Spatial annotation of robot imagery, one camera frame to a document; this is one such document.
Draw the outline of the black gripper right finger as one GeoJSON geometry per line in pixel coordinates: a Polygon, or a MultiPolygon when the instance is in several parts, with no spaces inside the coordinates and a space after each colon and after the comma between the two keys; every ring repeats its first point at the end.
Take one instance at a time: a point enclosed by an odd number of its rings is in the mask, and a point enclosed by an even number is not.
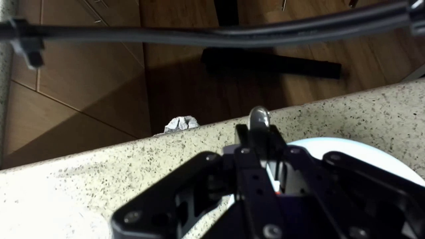
{"type": "Polygon", "coordinates": [[[284,142],[277,196],[289,239],[425,239],[425,186],[330,151],[284,142]]]}

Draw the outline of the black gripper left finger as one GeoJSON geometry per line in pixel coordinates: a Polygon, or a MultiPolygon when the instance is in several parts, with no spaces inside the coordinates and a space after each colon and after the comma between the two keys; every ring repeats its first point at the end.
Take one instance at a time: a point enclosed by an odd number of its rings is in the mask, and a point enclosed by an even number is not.
{"type": "Polygon", "coordinates": [[[277,195],[263,162],[277,159],[284,140],[275,126],[236,127],[239,142],[223,154],[202,151],[117,208],[113,239],[182,239],[222,199],[235,202],[211,225],[207,239],[264,239],[279,225],[277,195]]]}

